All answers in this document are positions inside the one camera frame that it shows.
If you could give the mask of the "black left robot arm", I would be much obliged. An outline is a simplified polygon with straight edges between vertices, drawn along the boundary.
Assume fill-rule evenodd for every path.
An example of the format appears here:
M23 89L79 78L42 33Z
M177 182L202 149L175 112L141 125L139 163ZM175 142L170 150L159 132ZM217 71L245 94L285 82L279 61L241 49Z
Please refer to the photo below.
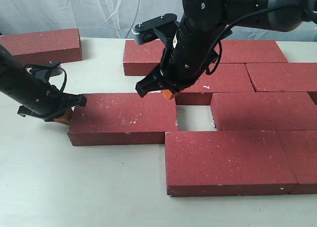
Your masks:
M84 107L84 95L65 93L67 73L59 61L21 65L0 47L0 91L20 104L17 114L45 122L69 125L75 106Z

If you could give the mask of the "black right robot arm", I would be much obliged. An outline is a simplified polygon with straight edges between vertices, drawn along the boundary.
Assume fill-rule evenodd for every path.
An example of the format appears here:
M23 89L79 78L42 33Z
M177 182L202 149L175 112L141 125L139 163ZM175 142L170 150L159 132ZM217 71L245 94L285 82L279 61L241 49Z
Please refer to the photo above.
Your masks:
M290 32L317 20L317 0L182 0L182 6L181 19L163 14L132 29L138 45L156 39L164 44L159 64L136 84L141 97L167 91L172 99L202 74L212 75L222 57L221 41L235 26Z

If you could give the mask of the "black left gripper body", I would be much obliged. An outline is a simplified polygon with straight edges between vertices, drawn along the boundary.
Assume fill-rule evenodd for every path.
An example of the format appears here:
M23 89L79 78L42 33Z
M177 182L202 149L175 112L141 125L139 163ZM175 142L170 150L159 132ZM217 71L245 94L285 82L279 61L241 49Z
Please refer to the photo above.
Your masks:
M75 106L84 107L87 103L84 95L74 95L63 91L67 75L64 76L60 89L50 84L49 80L36 79L40 81L43 91L35 97L31 104L19 107L17 114L22 117L31 116L45 122L53 122L54 118L62 116L66 110L73 109Z

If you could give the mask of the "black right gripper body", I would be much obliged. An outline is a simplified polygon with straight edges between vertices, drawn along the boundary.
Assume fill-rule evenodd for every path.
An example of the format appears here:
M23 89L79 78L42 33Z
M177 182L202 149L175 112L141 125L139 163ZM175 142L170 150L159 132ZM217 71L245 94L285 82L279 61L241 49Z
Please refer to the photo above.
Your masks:
M163 49L160 63L137 82L137 93L144 97L168 89L178 94L194 85L203 73L213 74L222 57L221 40L231 33L224 24L203 31L181 20L173 39Z

